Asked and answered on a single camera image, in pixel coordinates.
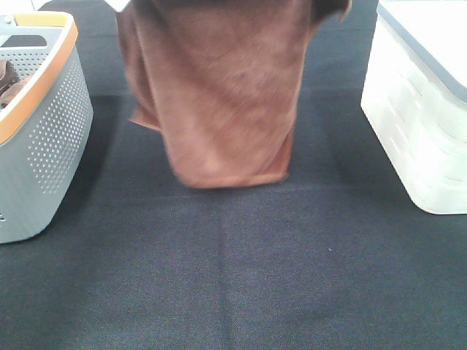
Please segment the brown microfibre towel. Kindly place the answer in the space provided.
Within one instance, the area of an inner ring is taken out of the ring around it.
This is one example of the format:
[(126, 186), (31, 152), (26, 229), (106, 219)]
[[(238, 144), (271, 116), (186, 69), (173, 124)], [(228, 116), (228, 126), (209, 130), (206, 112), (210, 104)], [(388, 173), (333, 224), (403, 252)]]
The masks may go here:
[(287, 176), (306, 49), (351, 1), (130, 1), (116, 14), (135, 123), (194, 188)]

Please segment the brown towel in basket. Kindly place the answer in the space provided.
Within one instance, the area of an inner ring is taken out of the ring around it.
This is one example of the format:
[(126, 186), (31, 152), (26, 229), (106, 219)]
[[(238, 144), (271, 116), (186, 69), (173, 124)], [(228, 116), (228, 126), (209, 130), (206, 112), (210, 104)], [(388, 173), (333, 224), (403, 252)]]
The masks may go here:
[(7, 107), (30, 79), (19, 79), (12, 63), (1, 60), (1, 110)]

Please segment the black fabric table mat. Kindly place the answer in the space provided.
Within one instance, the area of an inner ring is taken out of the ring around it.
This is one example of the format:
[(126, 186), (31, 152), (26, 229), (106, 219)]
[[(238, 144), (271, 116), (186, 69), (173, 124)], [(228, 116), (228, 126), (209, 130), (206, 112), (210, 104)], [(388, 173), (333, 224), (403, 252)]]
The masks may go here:
[(71, 13), (94, 118), (59, 210), (1, 246), (3, 349), (464, 349), (466, 217), (417, 208), (360, 108), (375, 1), (306, 55), (288, 178), (192, 190), (129, 120), (114, 12)]

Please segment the grey perforated laundry basket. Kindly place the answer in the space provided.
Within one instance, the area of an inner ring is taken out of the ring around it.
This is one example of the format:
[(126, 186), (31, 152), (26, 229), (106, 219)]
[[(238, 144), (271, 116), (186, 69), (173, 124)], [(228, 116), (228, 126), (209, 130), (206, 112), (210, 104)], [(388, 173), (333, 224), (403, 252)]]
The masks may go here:
[(1, 110), (1, 242), (29, 239), (51, 222), (77, 170), (93, 107), (65, 12), (1, 16), (1, 60), (31, 77)]

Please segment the white plastic storage basket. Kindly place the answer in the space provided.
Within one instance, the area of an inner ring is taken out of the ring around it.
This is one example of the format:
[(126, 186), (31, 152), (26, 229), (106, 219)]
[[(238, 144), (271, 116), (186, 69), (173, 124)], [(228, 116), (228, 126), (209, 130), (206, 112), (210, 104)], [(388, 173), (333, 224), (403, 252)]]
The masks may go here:
[(381, 1), (362, 110), (412, 202), (466, 212), (466, 3)]

